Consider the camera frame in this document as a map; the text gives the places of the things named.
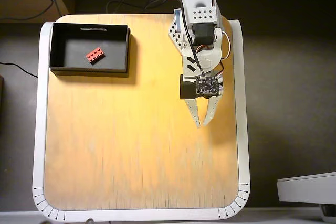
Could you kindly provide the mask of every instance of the white device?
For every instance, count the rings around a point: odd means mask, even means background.
[[[203,126],[206,126],[214,117],[224,91],[223,70],[214,70],[218,65],[222,65],[224,69],[221,62],[222,36],[225,35],[224,38],[229,42],[227,57],[231,46],[222,25],[222,16],[216,0],[182,0],[182,2],[184,13],[182,9],[176,9],[169,28],[169,36],[182,55],[180,99],[184,99],[197,127],[200,127],[201,123],[196,99],[198,97],[208,99],[203,121]]]
[[[280,201],[320,204],[326,223],[336,223],[336,172],[278,179]]]

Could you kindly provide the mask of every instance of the robotic arm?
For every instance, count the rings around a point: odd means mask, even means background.
[[[208,99],[203,121],[206,126],[215,116],[223,94],[222,35],[229,38],[216,0],[182,0],[182,3],[184,13],[181,9],[174,10],[169,28],[169,36],[182,55],[180,99],[185,101],[197,127],[201,124],[197,98]],[[222,67],[220,72],[214,70],[218,65]]]

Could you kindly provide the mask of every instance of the wooden tabletop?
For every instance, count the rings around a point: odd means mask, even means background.
[[[198,129],[179,98],[182,59],[168,37],[172,19],[68,15],[57,21],[127,24],[132,36],[128,78],[49,73],[44,193],[53,207],[210,208],[235,199],[233,54],[223,61],[224,94],[216,115]],[[223,39],[223,55],[227,50]],[[198,99],[200,119],[206,105]]]

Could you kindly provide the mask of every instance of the circuit board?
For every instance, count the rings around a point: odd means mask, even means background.
[[[197,78],[196,94],[198,97],[211,97],[219,95],[218,77]]]

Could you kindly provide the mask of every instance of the black box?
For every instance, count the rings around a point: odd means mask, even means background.
[[[69,76],[120,76],[129,73],[130,29],[126,25],[54,23],[50,69]],[[100,47],[105,54],[91,64],[86,55]]]

